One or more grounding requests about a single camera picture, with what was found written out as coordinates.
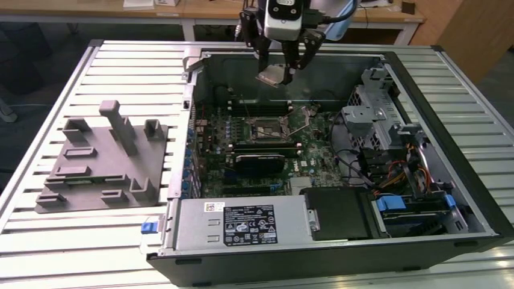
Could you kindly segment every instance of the blue tab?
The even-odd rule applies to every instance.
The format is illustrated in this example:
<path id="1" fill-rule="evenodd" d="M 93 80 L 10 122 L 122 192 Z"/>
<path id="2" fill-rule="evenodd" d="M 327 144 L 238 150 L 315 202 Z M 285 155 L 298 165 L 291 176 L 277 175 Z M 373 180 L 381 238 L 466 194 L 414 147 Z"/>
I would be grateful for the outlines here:
<path id="1" fill-rule="evenodd" d="M 158 233 L 158 222 L 147 222 L 142 224 L 142 234 L 157 234 Z"/>
<path id="2" fill-rule="evenodd" d="M 406 205 L 402 196 L 384 196 L 377 200 L 378 210 L 404 210 Z"/>
<path id="3" fill-rule="evenodd" d="M 183 182 L 183 191 L 187 191 L 189 188 L 190 188 L 190 183 L 189 182 Z"/>
<path id="4" fill-rule="evenodd" d="M 450 208 L 457 207 L 456 199 L 453 198 L 453 196 L 452 196 L 450 194 L 448 194 L 448 195 L 445 196 L 445 200 L 446 200 L 446 203 L 449 204 L 449 207 L 450 207 Z"/>
<path id="5" fill-rule="evenodd" d="M 382 200 L 382 198 L 377 200 L 377 205 L 378 205 L 378 210 L 381 212 L 388 210 L 386 202 L 385 202 L 385 200 Z"/>

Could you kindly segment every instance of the circuit board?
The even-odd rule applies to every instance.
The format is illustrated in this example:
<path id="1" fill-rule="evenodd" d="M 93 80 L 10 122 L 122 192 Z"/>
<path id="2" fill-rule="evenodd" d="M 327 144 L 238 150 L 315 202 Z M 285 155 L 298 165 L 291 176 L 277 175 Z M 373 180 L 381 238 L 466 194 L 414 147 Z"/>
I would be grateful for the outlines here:
<path id="1" fill-rule="evenodd" d="M 197 121 L 205 163 L 202 197 L 230 197 L 225 194 L 226 188 L 265 187 L 270 188 L 266 195 L 289 195 L 289 180 L 295 177 L 309 177 L 313 187 L 343 185 L 345 178 L 326 140 L 330 113 L 315 113 L 307 118 L 310 104 L 291 106 L 291 113 L 285 117 L 235 117 L 225 108 L 203 107 L 202 114 L 207 117 Z M 286 133 L 287 140 L 302 145 L 294 148 L 294 153 L 301 153 L 294 158 L 286 158 L 283 171 L 266 177 L 238 178 L 237 182 L 229 184 L 225 177 L 234 171 L 227 149 L 230 144 L 281 143 Z"/>

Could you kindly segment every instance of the slotted aluminum surface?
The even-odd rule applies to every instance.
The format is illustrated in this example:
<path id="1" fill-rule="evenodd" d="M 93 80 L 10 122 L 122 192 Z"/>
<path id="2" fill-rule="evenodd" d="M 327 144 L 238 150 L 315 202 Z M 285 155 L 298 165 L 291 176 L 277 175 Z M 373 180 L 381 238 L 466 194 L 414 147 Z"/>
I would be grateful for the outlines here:
<path id="1" fill-rule="evenodd" d="M 107 125 L 98 114 L 105 99 L 122 103 L 121 113 L 139 125 L 158 118 L 171 126 L 163 167 L 162 202 L 171 177 L 175 133 L 181 129 L 187 46 L 243 48 L 234 43 L 118 42 L 88 48 L 70 83 L 50 113 L 35 142 L 3 193 L 0 205 L 2 288 L 175 288 L 145 259 L 155 252 L 159 235 L 142 238 L 141 223 L 166 207 L 38 214 L 35 200 L 62 149 L 66 118 L 86 117 L 90 125 Z M 484 96 L 458 69 L 429 47 L 327 45 L 325 49 L 396 51 L 438 113 L 501 208 L 514 222 L 514 138 Z M 413 110 L 401 97 L 406 111 Z M 141 243 L 149 247 L 141 249 Z M 460 256 L 409 273 L 380 273 L 334 278 L 277 281 L 223 288 L 513 288 L 514 244 Z"/>

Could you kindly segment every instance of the motherboard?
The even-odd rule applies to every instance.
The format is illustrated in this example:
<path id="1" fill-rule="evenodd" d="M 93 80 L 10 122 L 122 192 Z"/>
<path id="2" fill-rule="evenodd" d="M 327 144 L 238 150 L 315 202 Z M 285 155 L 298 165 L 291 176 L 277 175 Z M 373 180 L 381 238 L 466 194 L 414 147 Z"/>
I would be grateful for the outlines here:
<path id="1" fill-rule="evenodd" d="M 327 141 L 331 116 L 315 103 L 199 105 L 202 197 L 290 195 L 343 185 Z"/>

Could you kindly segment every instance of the power supply label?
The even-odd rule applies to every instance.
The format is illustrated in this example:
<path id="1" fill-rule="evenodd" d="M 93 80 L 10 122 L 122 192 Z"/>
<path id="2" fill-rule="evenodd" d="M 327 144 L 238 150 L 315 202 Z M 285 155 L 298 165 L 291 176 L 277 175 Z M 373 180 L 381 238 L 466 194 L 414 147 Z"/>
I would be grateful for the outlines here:
<path id="1" fill-rule="evenodd" d="M 274 205 L 225 207 L 223 215 L 225 245 L 249 246 L 279 242 Z"/>

